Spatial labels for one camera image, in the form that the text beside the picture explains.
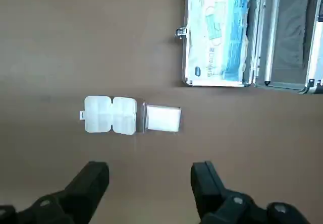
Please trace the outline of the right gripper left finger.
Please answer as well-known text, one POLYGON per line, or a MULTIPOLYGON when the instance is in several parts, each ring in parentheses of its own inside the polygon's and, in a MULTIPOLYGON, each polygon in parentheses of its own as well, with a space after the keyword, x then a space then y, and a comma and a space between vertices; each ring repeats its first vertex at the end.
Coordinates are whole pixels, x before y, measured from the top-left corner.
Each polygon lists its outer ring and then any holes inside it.
POLYGON ((17 211, 1 205, 1 223, 90 223, 110 182, 109 166, 90 161, 62 190, 17 211))

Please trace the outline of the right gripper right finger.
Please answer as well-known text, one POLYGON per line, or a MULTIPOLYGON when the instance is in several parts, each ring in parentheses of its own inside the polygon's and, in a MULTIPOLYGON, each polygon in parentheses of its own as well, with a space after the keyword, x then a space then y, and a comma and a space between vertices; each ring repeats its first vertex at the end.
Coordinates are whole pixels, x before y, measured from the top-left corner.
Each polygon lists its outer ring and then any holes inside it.
POLYGON ((263 209, 249 195, 227 189, 210 161, 193 163, 190 182, 200 223, 309 223, 291 204, 271 202, 263 209))

